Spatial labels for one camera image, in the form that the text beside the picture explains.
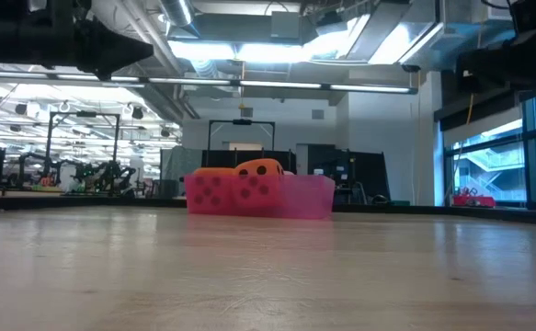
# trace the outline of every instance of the ceiling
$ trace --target ceiling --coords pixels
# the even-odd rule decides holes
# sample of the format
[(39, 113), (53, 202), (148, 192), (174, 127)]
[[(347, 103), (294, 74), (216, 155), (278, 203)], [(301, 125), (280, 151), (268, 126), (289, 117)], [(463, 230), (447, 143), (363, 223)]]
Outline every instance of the ceiling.
[[(168, 28), (167, 21), (161, 16), (159, 0), (93, 0), (94, 17), (109, 29), (155, 46), (154, 57), (123, 68), (115, 75), (415, 86), (417, 80), (406, 73), (399, 62), (420, 65), (424, 71), (451, 69), (461, 51), (478, 46), (479, 33), (483, 34), (480, 38), (483, 45), (511, 37), (507, 13), (478, 5), (475, 0), (192, 0), (191, 3), (196, 9), (191, 27), (198, 26), (200, 29), (198, 40), (193, 40), (192, 35), (186, 32), (191, 32), (191, 27)], [(331, 11), (339, 13), (348, 30), (340, 31), (334, 38), (319, 39), (316, 22)], [(296, 13), (291, 15), (292, 20), (300, 22), (296, 39), (274, 37), (274, 27), (278, 27), (274, 22), (282, 12)], [(284, 22), (282, 25), (290, 23), (289, 20), (278, 22)], [(268, 45), (292, 47), (286, 50), (312, 51), (311, 57), (291, 63), (270, 61), (278, 55), (285, 57), (290, 52), (277, 54), (275, 50), (260, 54), (267, 61), (239, 61), (244, 58), (245, 45), (253, 44), (253, 40), (268, 40)], [(196, 54), (198, 61), (193, 62), (179, 53), (175, 43), (171, 44), (174, 48), (170, 47), (169, 41), (188, 45), (221, 43), (227, 45), (234, 57), (216, 59), (216, 53), (206, 51)], [(211, 66), (213, 76), (204, 75), (198, 67), (200, 60)], [(47, 70), (40, 65), (1, 64), (0, 69), (23, 73), (83, 74), (75, 68)], [(144, 157), (149, 166), (157, 166), (160, 145), (171, 148), (179, 143), (181, 131), (178, 125), (182, 120), (212, 117), (209, 113), (211, 108), (204, 109), (201, 116), (196, 107), (192, 107), (200, 104), (198, 99), (266, 98), (282, 102), (286, 99), (314, 99), (328, 100), (330, 106), (335, 106), (345, 95), (345, 92), (276, 87), (149, 84), (104, 88), (100, 82), (78, 83), (75, 86), (73, 81), (65, 85), (60, 83), (50, 78), (34, 82), (34, 85), (16, 80), (1, 81), (0, 97), (2, 100), (7, 98), (7, 102), (0, 101), (0, 143), (7, 145), (10, 154), (40, 152), (44, 148), (49, 111), (59, 110), (63, 104), (70, 106), (70, 111), (84, 109), (100, 114), (120, 114), (121, 125), (126, 127), (120, 131), (120, 160), (126, 163), (129, 157), (136, 155)], [(19, 103), (32, 105), (29, 106), (32, 115), (16, 114), (15, 108)], [(131, 117), (135, 106), (143, 108), (142, 120)], [(103, 159), (109, 157), (107, 146), (114, 130), (109, 128), (110, 123), (104, 117), (59, 120), (62, 123), (54, 131), (56, 154), (80, 159), (94, 153)], [(19, 124), (21, 131), (12, 132), (12, 123)], [(86, 125), (92, 128), (86, 132), (76, 128)], [(172, 136), (161, 137), (162, 127), (171, 128)], [(19, 143), (22, 142), (27, 143), (21, 150)]]

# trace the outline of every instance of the metal frame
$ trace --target metal frame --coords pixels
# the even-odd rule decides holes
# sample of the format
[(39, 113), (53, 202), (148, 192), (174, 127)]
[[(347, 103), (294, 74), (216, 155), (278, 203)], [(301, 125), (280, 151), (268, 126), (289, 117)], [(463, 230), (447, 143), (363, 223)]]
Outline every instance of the metal frame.
[[(510, 143), (522, 143), (523, 154), (525, 156), (524, 178), (525, 189), (527, 190), (527, 201), (497, 201), (497, 206), (527, 208), (536, 210), (536, 102), (535, 97), (522, 101), (522, 133), (499, 138), (490, 142), (478, 143), (462, 148), (462, 154), (483, 150), (486, 148), (498, 147)], [(460, 152), (460, 149), (446, 148), (443, 153), (444, 157), (444, 180), (450, 183), (453, 178), (453, 157)], [(446, 199), (445, 205), (449, 205), (449, 199)]]
[[(208, 133), (208, 144), (206, 146), (206, 166), (209, 165), (209, 159), (211, 158), (211, 134), (212, 134), (212, 124), (214, 123), (231, 123), (233, 125), (235, 124), (236, 120), (209, 120), (209, 133)], [(274, 121), (262, 121), (262, 120), (250, 120), (249, 125), (251, 124), (267, 124), (271, 125), (271, 150), (276, 150), (276, 122)]]
[[(51, 138), (52, 138), (52, 135), (53, 135), (53, 129), (57, 128), (57, 126), (59, 125), (59, 123), (53, 125), (53, 118), (55, 116), (64, 116), (64, 117), (68, 117), (70, 115), (77, 116), (77, 114), (79, 114), (79, 113), (80, 112), (73, 112), (73, 111), (69, 111), (69, 112), (53, 111), (53, 112), (49, 113), (49, 130), (47, 131), (47, 146), (45, 148), (45, 157), (51, 158)], [(116, 162), (117, 161), (117, 150), (119, 148), (120, 114), (98, 114), (98, 113), (96, 113), (96, 116), (102, 116), (104, 118), (106, 118), (106, 116), (110, 116), (110, 117), (114, 117), (117, 120), (117, 123), (115, 125), (115, 130), (114, 130), (114, 150), (113, 150), (113, 153), (112, 153), (112, 161)]]

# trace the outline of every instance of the cable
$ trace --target cable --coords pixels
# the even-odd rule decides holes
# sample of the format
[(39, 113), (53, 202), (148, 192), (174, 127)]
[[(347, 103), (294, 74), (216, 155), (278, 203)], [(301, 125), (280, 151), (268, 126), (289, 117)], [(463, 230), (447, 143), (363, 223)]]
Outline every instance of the cable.
[(14, 87), (12, 87), (12, 89), (10, 90), (10, 92), (8, 92), (8, 94), (6, 94), (2, 100), (0, 100), (0, 107), (2, 107), (2, 105), (4, 105), (8, 99), (10, 98), (10, 96), (12, 95), (12, 93), (17, 89), (17, 87), (19, 86), (20, 84), (16, 84)]
[(488, 0), (480, 0), (481, 3), (489, 6), (489, 7), (493, 7), (494, 9), (504, 9), (504, 10), (509, 10), (510, 9), (510, 0), (507, 0), (507, 4), (508, 6), (501, 6), (501, 5), (495, 5), (495, 4), (492, 4), (490, 2), (488, 2)]
[(284, 9), (286, 9), (286, 11), (290, 13), (290, 10), (288, 10), (288, 8), (287, 8), (284, 4), (282, 4), (280, 1), (270, 1), (269, 4), (268, 4), (268, 6), (266, 7), (266, 10), (264, 10), (264, 16), (268, 14), (268, 9), (269, 9), (274, 3), (276, 3), (276, 4), (278, 4), (278, 5), (282, 6), (282, 7), (284, 7)]
[[(485, 12), (485, 17), (482, 23), (480, 23), (480, 28), (478, 29), (478, 43), (477, 43), (477, 49), (479, 49), (482, 46), (482, 28), (484, 27), (485, 22), (488, 19), (488, 13)], [(470, 94), (470, 107), (468, 108), (468, 118), (466, 119), (466, 124), (469, 125), (470, 121), (472, 120), (472, 110), (473, 110), (473, 93)], [(457, 161), (455, 164), (455, 169), (453, 170), (453, 174), (451, 175), (451, 183), (450, 185), (445, 189), (445, 195), (443, 196), (443, 201), (445, 201), (448, 196), (450, 195), (451, 189), (453, 188), (453, 184), (455, 183), (455, 174), (458, 172), (458, 169), (460, 168), (460, 160), (462, 159), (462, 152), (463, 152), (463, 144), (464, 141), (460, 142), (460, 151), (457, 153)]]
[[(418, 71), (418, 85), (417, 91), (421, 90), (421, 71)], [(421, 157), (421, 94), (418, 93), (418, 135), (416, 137), (416, 146), (418, 148), (418, 175), (416, 179), (416, 204), (419, 204), (419, 199), (421, 196), (421, 172), (422, 169), (422, 157)]]

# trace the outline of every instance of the ceiling duct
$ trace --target ceiling duct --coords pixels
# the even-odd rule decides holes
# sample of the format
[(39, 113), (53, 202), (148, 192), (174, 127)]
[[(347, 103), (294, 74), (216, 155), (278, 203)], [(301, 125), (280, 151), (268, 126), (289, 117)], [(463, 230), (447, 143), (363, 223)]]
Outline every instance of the ceiling duct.
[(173, 26), (180, 27), (186, 32), (200, 37), (192, 24), (194, 22), (194, 6), (189, 0), (160, 0), (161, 10)]
[[(216, 67), (216, 62), (213, 60), (190, 60), (192, 68), (200, 78), (206, 79), (225, 79), (233, 78), (232, 75), (221, 74)], [(237, 93), (238, 87), (235, 86), (216, 86), (214, 88), (221, 89), (228, 93)]]
[(192, 60), (192, 67), (200, 78), (218, 78), (219, 71), (216, 68), (216, 63), (213, 60)]

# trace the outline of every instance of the red object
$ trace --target red object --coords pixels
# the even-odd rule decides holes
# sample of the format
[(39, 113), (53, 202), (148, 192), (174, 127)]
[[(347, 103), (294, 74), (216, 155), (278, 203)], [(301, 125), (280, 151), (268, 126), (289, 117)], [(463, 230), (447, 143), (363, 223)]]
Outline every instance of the red object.
[(274, 159), (242, 163), (234, 169), (233, 197), (238, 208), (278, 207), (282, 204), (284, 170)]
[(234, 207), (231, 185), (233, 175), (212, 172), (198, 173), (186, 179), (189, 204), (201, 213), (223, 213)]
[(496, 207), (496, 201), (493, 197), (476, 196), (477, 190), (473, 188), (464, 188), (462, 194), (453, 196), (452, 205), (457, 207)]
[[(218, 175), (222, 183), (231, 183), (231, 197), (240, 193), (240, 186), (234, 181), (240, 180), (238, 175)], [(203, 185), (199, 183), (200, 176), (188, 175), (185, 177), (186, 197), (189, 213), (235, 215), (252, 217), (276, 217), (294, 219), (323, 219), (331, 215), (333, 210), (333, 193), (335, 182), (323, 176), (263, 176), (258, 180), (258, 186), (278, 188), (269, 193), (270, 198), (276, 202), (250, 203), (248, 200), (232, 199), (222, 200), (224, 203), (216, 206), (209, 202), (205, 192), (201, 191)], [(221, 189), (220, 197), (229, 197)]]

